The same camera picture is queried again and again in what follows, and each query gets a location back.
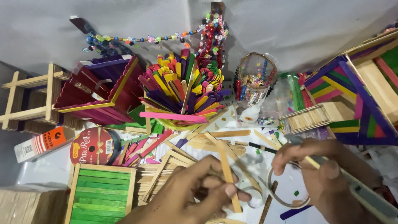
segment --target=yellow bowl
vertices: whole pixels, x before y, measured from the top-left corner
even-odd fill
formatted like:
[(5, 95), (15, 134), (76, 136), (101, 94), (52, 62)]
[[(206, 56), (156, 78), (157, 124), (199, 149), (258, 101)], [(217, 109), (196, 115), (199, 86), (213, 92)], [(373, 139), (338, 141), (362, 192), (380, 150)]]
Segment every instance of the yellow bowl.
[(188, 131), (188, 130), (192, 130), (195, 128), (200, 127), (202, 124), (193, 124), (193, 125), (188, 125), (188, 126), (176, 126), (175, 124), (173, 124), (172, 122), (170, 122), (169, 119), (160, 119), (160, 118), (155, 118), (155, 120), (157, 120), (161, 125), (165, 126), (166, 128), (172, 129), (172, 130), (176, 130), (176, 131)]

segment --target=white fabric backdrop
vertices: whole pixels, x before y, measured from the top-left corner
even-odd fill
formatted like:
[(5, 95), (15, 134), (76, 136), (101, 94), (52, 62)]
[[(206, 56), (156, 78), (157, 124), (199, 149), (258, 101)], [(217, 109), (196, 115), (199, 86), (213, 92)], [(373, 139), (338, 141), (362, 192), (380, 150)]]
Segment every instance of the white fabric backdrop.
[[(304, 71), (368, 39), (398, 17), (396, 0), (224, 3), (230, 28), (229, 72), (224, 74), (230, 77), (239, 59), (252, 51), (273, 55), (279, 71)], [(72, 15), (87, 19), (101, 34), (146, 37), (195, 29), (209, 10), (210, 0), (2, 0), (0, 61), (46, 74), (50, 62), (71, 70), (80, 60), (99, 57), (82, 51), (85, 35), (68, 21)], [(167, 45), (177, 51), (182, 46), (178, 41)], [(152, 62), (168, 51), (144, 46), (133, 51)]]

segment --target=glue bottle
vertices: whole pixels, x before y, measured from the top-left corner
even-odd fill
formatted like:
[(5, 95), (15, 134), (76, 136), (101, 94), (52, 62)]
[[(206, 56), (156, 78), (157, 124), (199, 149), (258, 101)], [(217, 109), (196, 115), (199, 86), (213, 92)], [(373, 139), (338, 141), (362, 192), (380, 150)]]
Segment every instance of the glue bottle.
[(257, 121), (258, 116), (260, 114), (260, 107), (264, 102), (264, 98), (262, 98), (256, 105), (252, 107), (246, 108), (242, 114), (240, 115), (240, 119), (246, 123), (252, 124)]

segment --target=container of colored sticks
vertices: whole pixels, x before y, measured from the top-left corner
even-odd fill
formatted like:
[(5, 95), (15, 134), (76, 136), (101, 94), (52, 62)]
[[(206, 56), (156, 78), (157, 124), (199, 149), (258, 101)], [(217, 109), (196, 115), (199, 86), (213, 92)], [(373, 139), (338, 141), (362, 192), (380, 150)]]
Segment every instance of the container of colored sticks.
[(141, 117), (155, 118), (172, 130), (191, 130), (225, 107), (220, 102), (231, 91), (222, 90), (224, 76), (216, 61), (195, 58), (184, 49), (180, 55), (159, 55), (157, 62), (139, 76), (146, 92), (140, 97), (145, 105)]
[(251, 52), (239, 63), (236, 83), (236, 99), (250, 105), (267, 96), (277, 81), (275, 63), (266, 55)]

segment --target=bead string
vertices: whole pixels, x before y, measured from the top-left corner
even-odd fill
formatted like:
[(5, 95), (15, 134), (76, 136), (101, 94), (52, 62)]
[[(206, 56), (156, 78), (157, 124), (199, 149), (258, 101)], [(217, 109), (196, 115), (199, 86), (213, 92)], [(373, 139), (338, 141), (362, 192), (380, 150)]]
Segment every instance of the bead string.
[(180, 42), (186, 48), (190, 48), (190, 44), (185, 42), (185, 37), (186, 35), (194, 35), (196, 33), (201, 34), (201, 42), (199, 43), (198, 52), (195, 53), (196, 56), (203, 54), (203, 56), (208, 59), (211, 59), (213, 56), (215, 56), (219, 64), (218, 68), (223, 68), (225, 63), (225, 50), (223, 42), (228, 35), (228, 26), (226, 22), (223, 21), (222, 15), (219, 15), (218, 13), (208, 13), (206, 18), (202, 20), (202, 25), (200, 25), (196, 30), (182, 31), (181, 33), (174, 33), (164, 37), (154, 37), (152, 35), (148, 35), (147, 38), (111, 37), (108, 35), (100, 35), (96, 33), (94, 29), (90, 28), (86, 38), (86, 42), (89, 44), (89, 46), (84, 47), (82, 50), (85, 52), (96, 50), (102, 55), (102, 57), (108, 57), (119, 54), (116, 50), (117, 47), (120, 48), (122, 52), (131, 52), (131, 50), (121, 44), (123, 42), (125, 44), (129, 44), (130, 46), (135, 45), (136, 48), (139, 48), (139, 46), (135, 43), (139, 42), (154, 43), (158, 47), (162, 48), (159, 45), (161, 41), (176, 39), (180, 39)]

